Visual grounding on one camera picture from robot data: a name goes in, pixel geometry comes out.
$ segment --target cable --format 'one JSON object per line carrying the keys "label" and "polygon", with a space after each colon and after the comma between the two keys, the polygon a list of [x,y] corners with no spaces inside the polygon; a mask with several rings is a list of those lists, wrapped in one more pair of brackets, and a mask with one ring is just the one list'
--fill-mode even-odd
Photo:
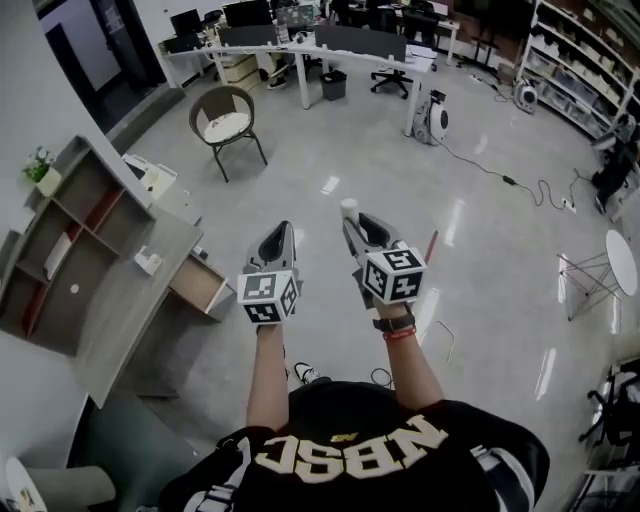
{"label": "cable", "polygon": [[495,101],[496,103],[508,103],[513,98],[513,96],[505,96],[505,94],[500,89],[498,89],[498,86],[496,84],[487,82],[487,80],[485,80],[484,78],[478,75],[471,75],[471,76],[475,78],[478,82],[488,85],[495,91],[496,94],[493,97],[493,101]]}
{"label": "cable", "polygon": [[[382,384],[381,382],[378,382],[376,380],[376,378],[374,377],[376,372],[383,372],[384,374],[386,374],[388,382]],[[387,389],[393,389],[393,378],[391,377],[391,374],[385,370],[384,368],[375,368],[372,372],[371,372],[371,382],[373,382],[374,384],[377,384],[378,386],[382,386],[383,388],[387,388]]]}
{"label": "cable", "polygon": [[[482,172],[484,172],[486,174],[493,174],[494,176],[499,176],[500,178],[502,178],[502,181],[504,181],[505,183],[507,183],[507,184],[509,184],[511,186],[519,187],[519,188],[522,188],[524,190],[529,191],[529,193],[531,194],[531,197],[533,199],[533,203],[536,205],[536,208],[539,208],[544,203],[544,191],[542,190],[542,185],[545,184],[547,186],[547,191],[548,191],[548,194],[549,194],[549,202],[551,203],[551,206],[553,206],[558,211],[564,211],[566,209],[566,206],[567,206],[566,203],[563,204],[562,208],[561,208],[559,206],[556,206],[556,204],[553,202],[553,199],[551,197],[551,185],[549,185],[549,183],[547,181],[538,180],[538,188],[540,189],[540,201],[538,201],[536,199],[535,194],[533,193],[533,190],[531,190],[529,187],[526,187],[524,185],[520,185],[520,183],[518,183],[516,180],[514,180],[510,176],[507,176],[506,174],[500,174],[498,172],[489,171],[489,170],[485,169],[484,167],[482,167],[478,162],[474,162],[473,160],[469,160],[468,158],[464,158],[464,157],[456,155],[453,151],[451,151],[444,144],[444,142],[439,141],[436,137],[433,136],[433,133],[431,133],[431,126],[430,125],[427,125],[427,128],[429,130],[429,135],[431,135],[431,139],[435,140],[440,146],[442,146],[444,149],[446,149],[452,157],[457,158],[458,160],[462,160],[463,162],[467,162],[468,164],[475,165],[478,169],[480,169]],[[587,178],[585,178],[584,176],[581,176],[577,169],[574,168],[573,171],[576,173],[576,177],[571,182],[571,185],[569,185],[569,195],[571,196],[571,206],[573,208],[575,208],[575,200],[573,199],[573,185],[579,179],[583,179],[583,180],[586,180],[586,181],[589,181],[589,180]]]}

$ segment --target shoe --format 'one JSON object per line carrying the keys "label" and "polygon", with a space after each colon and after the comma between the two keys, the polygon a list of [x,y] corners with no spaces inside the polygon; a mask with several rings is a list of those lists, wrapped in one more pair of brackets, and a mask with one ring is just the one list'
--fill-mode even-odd
{"label": "shoe", "polygon": [[287,85],[287,81],[284,79],[283,76],[281,76],[281,77],[277,78],[275,82],[271,82],[269,84],[268,89],[270,91],[272,91],[274,89],[280,89],[280,88],[284,87],[285,85]]}
{"label": "shoe", "polygon": [[303,384],[311,384],[314,380],[322,377],[317,371],[313,369],[313,366],[307,363],[296,363],[293,367],[293,371]]}
{"label": "shoe", "polygon": [[604,215],[605,213],[607,213],[607,209],[603,206],[603,204],[600,202],[600,199],[598,199],[597,196],[596,196],[595,207],[596,207],[596,210],[598,210],[598,212],[601,215]]}

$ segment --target red bracelet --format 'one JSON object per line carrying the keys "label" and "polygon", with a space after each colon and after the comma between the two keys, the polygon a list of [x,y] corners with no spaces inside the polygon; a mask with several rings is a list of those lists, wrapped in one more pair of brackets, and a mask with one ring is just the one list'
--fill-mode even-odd
{"label": "red bracelet", "polygon": [[411,327],[407,327],[406,329],[402,329],[400,331],[395,332],[384,332],[382,333],[382,337],[385,341],[397,341],[403,338],[407,338],[409,336],[413,336],[416,333],[416,326],[412,325]]}

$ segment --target drawer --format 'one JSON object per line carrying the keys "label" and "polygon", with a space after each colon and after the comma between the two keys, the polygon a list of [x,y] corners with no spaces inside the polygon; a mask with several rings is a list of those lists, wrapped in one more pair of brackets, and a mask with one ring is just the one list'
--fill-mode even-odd
{"label": "drawer", "polygon": [[226,284],[226,278],[190,254],[171,280],[169,288],[208,315]]}

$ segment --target white seat cushion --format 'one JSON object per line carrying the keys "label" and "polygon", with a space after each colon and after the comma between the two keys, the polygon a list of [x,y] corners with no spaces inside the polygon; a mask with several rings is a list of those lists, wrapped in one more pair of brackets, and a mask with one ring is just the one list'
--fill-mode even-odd
{"label": "white seat cushion", "polygon": [[230,112],[217,117],[204,129],[204,140],[207,142],[223,142],[238,135],[249,126],[249,114]]}

